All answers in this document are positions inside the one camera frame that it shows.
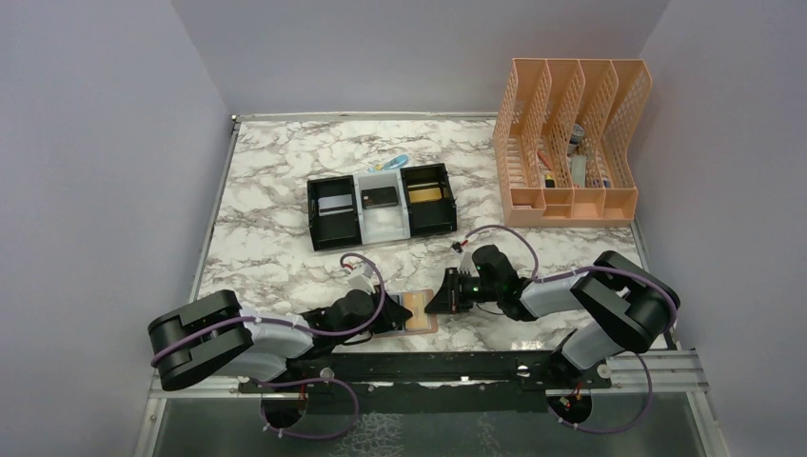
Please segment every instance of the white marble surface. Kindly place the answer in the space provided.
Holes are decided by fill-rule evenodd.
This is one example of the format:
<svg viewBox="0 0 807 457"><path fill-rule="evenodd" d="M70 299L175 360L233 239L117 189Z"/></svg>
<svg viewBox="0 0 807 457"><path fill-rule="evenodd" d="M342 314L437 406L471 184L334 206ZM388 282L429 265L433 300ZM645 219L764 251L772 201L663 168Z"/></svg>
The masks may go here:
<svg viewBox="0 0 807 457"><path fill-rule="evenodd" d="M202 278L200 296L236 291L242 305L281 314L329 306L348 286L344 251L314 252L305 182L364 171L399 154L410 165L444 162L457 200L459 231L351 249L373 259L392 291L437 289L458 257L449 245L472 228L502 222L491 138L494 121L252 122L241 125ZM520 229L538 251L541 275L590 264L604 250L638 263L629 228ZM509 233L488 232L526 275L532 259ZM495 304L487 308L496 310ZM590 322L583 311L519 323L473 309L439 316L434 334L375 339L341 351L447 351L554 348Z"/></svg>

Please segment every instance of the metal table frame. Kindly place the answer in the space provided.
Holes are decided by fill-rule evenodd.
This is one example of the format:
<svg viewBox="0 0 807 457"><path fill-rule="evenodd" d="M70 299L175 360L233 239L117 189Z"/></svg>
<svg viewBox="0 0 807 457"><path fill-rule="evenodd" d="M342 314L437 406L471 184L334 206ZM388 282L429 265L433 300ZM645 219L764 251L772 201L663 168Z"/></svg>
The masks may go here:
<svg viewBox="0 0 807 457"><path fill-rule="evenodd" d="M212 241L213 228L224 196L226 179L229 173L232 154L238 140L238 132L242 122L255 121L350 121L350 120L490 120L495 119L495 112L311 112L295 114L250 114L232 116L232 133L226 151L225 167L219 180L216 200L207 220L206 232L199 262L193 275L193 283L187 301L196 300L205 269L205 261ZM650 270L647 261L647 249L636 221L630 225L636 243L641 266ZM677 350L652 350L644 358L650 368L653 379L653 390L657 392L684 392L687 395L693 419L698 428L699 438L708 456L728 457L728 449L720 431L719 423L712 413L709 398L709 384L700 364L698 354L694 350L681 350L675 333L667 333L668 346ZM647 381L639 361L632 355L619 355L607 361L612 369L613 386L607 389L585 389L593 395L612 395L624 393L644 393ZM253 394L241 393L238 380L227 377L211 377L196 386L175 392L165 392L160 387L156 371L151 379L148 391L146 411L140 428L135 457L150 457L157 446L157 438L165 417L167 401L181 398L285 398L297 397L291 393ZM547 395L563 394L565 391L547 390Z"/></svg>

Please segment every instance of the gray wall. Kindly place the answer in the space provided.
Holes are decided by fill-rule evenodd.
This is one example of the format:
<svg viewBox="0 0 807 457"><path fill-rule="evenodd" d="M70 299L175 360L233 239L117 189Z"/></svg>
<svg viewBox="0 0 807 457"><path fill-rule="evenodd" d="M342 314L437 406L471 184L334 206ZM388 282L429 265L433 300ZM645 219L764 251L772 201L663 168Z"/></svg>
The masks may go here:
<svg viewBox="0 0 807 457"><path fill-rule="evenodd" d="M498 110L513 57L636 57L669 0L173 0L235 113Z"/></svg>
<svg viewBox="0 0 807 457"><path fill-rule="evenodd" d="M228 116L168 0L0 2L0 454L130 455Z"/></svg>
<svg viewBox="0 0 807 457"><path fill-rule="evenodd" d="M804 2L673 0L641 56L639 222L732 455L804 455Z"/></svg>

